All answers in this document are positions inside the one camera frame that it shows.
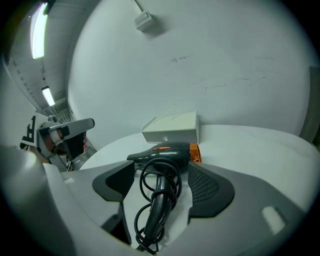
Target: white plastic surface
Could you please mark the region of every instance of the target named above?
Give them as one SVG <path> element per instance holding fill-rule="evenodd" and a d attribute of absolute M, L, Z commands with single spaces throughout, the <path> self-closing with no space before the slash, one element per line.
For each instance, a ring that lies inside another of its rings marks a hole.
<path fill-rule="evenodd" d="M 216 165 L 232 171 L 259 177 L 282 192 L 307 212 L 319 190 L 320 154 L 308 142 L 285 132 L 247 126 L 202 125 L 199 145 L 204 164 Z M 129 154 L 149 149 L 142 133 L 121 138 L 93 155 L 81 169 L 123 161 Z M 147 180 L 152 184 L 155 178 Z M 139 175 L 124 200 L 127 226 L 135 244 L 134 217 L 148 202 L 139 190 Z M 187 227 L 192 194 L 183 177 L 182 195 L 172 211 L 166 236 L 161 245 L 169 245 Z M 139 228 L 148 217 L 146 210 L 139 219 Z"/>
<path fill-rule="evenodd" d="M 274 207 L 268 206 L 263 208 L 261 213 L 274 236 L 286 226 L 285 220 Z"/>

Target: ceiling light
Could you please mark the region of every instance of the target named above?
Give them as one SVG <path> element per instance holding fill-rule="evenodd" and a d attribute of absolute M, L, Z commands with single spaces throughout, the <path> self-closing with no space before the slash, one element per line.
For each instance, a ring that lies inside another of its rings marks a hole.
<path fill-rule="evenodd" d="M 45 30 L 48 15 L 44 15 L 44 11 L 47 5 L 48 3 L 43 3 L 31 19 L 30 44 L 33 59 L 45 55 Z"/>
<path fill-rule="evenodd" d="M 49 106 L 53 106 L 55 103 L 54 98 L 51 95 L 51 91 L 49 86 L 42 88 L 42 94 L 45 97 L 46 102 L 48 102 Z"/>

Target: coiled cord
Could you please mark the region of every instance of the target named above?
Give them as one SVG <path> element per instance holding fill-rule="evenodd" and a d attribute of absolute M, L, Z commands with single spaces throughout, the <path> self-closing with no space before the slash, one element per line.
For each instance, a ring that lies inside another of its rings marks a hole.
<path fill-rule="evenodd" d="M 161 166 L 161 167 L 165 167 L 166 170 L 170 170 L 171 172 L 169 173 L 163 173 L 157 170 L 150 170 L 148 172 L 146 172 L 147 168 L 149 166 Z M 164 176 L 167 181 L 169 182 L 171 189 L 172 190 L 168 190 L 168 189 L 159 189 L 157 191 L 155 191 L 152 187 L 150 187 L 147 182 L 146 182 L 146 177 L 150 174 L 156 174 L 158 176 Z M 145 194 L 144 190 L 143 190 L 143 184 L 145 185 L 146 188 L 148 188 L 149 190 L 153 191 L 151 198 L 147 197 L 147 195 Z M 167 159 L 167 158 L 163 158 L 163 157 L 157 157 L 154 158 L 152 160 L 150 160 L 149 162 L 147 162 L 141 172 L 140 175 L 140 181 L 139 181 L 139 186 L 140 186 L 140 191 L 143 195 L 143 197 L 149 201 L 150 203 L 148 203 L 147 205 L 145 205 L 144 207 L 142 207 L 138 213 L 135 216 L 134 219 L 134 231 L 136 233 L 135 239 L 138 242 L 139 246 L 137 248 L 137 250 L 139 251 L 147 251 L 150 254 L 154 255 L 159 251 L 158 248 L 158 243 L 163 239 L 164 235 L 165 235 L 165 228 L 162 227 L 161 232 L 159 234 L 158 237 L 155 237 L 153 240 L 147 239 L 145 237 L 143 237 L 141 234 L 142 232 L 145 230 L 145 227 L 143 227 L 142 229 L 138 229 L 138 219 L 139 216 L 141 215 L 141 213 L 152 206 L 153 200 L 156 196 L 158 195 L 162 195 L 162 194 L 167 194 L 170 198 L 171 198 L 171 202 L 172 202 L 172 207 L 171 207 L 171 211 L 175 208 L 175 206 L 177 205 L 178 202 L 178 198 L 181 194 L 181 190 L 182 190 L 182 179 L 181 179 L 181 170 L 179 168 L 179 166 L 176 164 L 176 162 L 174 162 L 171 159 Z M 149 248 L 150 245 L 154 245 L 156 246 L 156 250 L 151 250 Z"/>

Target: cable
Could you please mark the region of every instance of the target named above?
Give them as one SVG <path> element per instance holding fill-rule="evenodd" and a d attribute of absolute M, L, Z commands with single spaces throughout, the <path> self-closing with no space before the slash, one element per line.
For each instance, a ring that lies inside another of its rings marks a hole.
<path fill-rule="evenodd" d="M 69 168 L 71 166 L 71 161 L 69 163 L 67 163 L 67 165 L 65 165 L 65 163 L 62 161 L 61 157 L 60 156 L 57 156 L 57 157 L 60 159 L 61 163 L 63 164 L 63 166 L 66 168 L 66 171 L 68 172 Z"/>
<path fill-rule="evenodd" d="M 141 166 L 138 166 L 138 167 L 135 167 L 134 168 L 134 172 L 136 173 L 138 170 L 143 169 L 144 167 L 145 167 L 145 164 L 141 165 Z"/>
<path fill-rule="evenodd" d="M 130 0 L 130 2 L 131 2 L 131 5 L 132 5 L 134 11 L 135 11 L 137 14 L 142 13 L 142 9 L 140 8 L 140 6 L 139 6 L 138 3 L 136 2 L 136 0 Z"/>
<path fill-rule="evenodd" d="M 150 170 L 150 171 L 146 172 L 146 170 L 149 166 L 162 166 L 162 167 L 165 167 L 167 170 L 170 170 L 171 172 L 170 173 L 163 173 L 158 170 Z M 150 174 L 156 174 L 157 176 L 164 176 L 167 179 L 167 181 L 169 182 L 169 184 L 171 186 L 171 190 L 159 189 L 159 190 L 155 191 L 152 187 L 150 187 L 146 183 L 146 177 Z M 148 198 L 147 195 L 145 194 L 145 192 L 143 190 L 143 184 L 145 185 L 146 188 L 153 191 L 151 198 Z M 144 165 L 142 172 L 141 172 L 141 175 L 140 175 L 139 186 L 140 186 L 140 191 L 141 191 L 143 197 L 147 201 L 149 201 L 150 203 L 148 203 L 147 205 L 142 207 L 138 211 L 138 213 L 136 214 L 136 216 L 134 218 L 134 231 L 136 233 L 135 239 L 139 244 L 137 250 L 142 251 L 142 252 L 147 251 L 148 253 L 154 255 L 159 251 L 158 243 L 163 239 L 163 237 L 165 235 L 165 228 L 162 227 L 158 237 L 155 237 L 152 240 L 146 239 L 145 237 L 143 237 L 141 235 L 142 232 L 145 230 L 145 227 L 143 227 L 140 230 L 138 229 L 138 219 L 139 219 L 140 214 L 145 209 L 152 206 L 154 198 L 158 195 L 167 194 L 171 198 L 171 202 L 172 202 L 171 211 L 175 208 L 175 206 L 177 205 L 178 198 L 181 195 L 181 190 L 182 190 L 181 170 L 178 167 L 178 165 L 174 161 L 172 161 L 171 159 L 167 159 L 167 158 L 163 158 L 163 157 L 154 158 Z M 154 244 L 156 246 L 156 250 L 150 249 L 149 246 L 154 245 Z"/>

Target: hair dryer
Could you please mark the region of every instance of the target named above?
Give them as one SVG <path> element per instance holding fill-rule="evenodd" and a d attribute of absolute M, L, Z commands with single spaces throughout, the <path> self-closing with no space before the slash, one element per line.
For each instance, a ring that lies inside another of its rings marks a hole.
<path fill-rule="evenodd" d="M 165 235 L 164 225 L 168 220 L 170 212 L 175 208 L 181 194 L 181 174 L 188 169 L 189 161 L 201 163 L 201 154 L 196 143 L 183 141 L 171 141 L 160 143 L 144 152 L 131 154 L 127 160 L 142 165 L 140 176 L 140 191 L 143 197 L 150 203 L 142 207 L 134 220 L 136 241 L 139 243 L 137 250 L 148 251 L 155 254 L 158 249 L 158 242 Z M 154 170 L 146 172 L 152 166 Z M 156 174 L 156 188 L 153 189 L 146 183 L 146 177 Z M 144 193 L 142 184 L 153 191 L 151 198 Z M 146 208 L 151 207 L 146 225 L 138 229 L 138 219 Z M 151 250 L 150 245 L 156 244 L 156 250 Z"/>

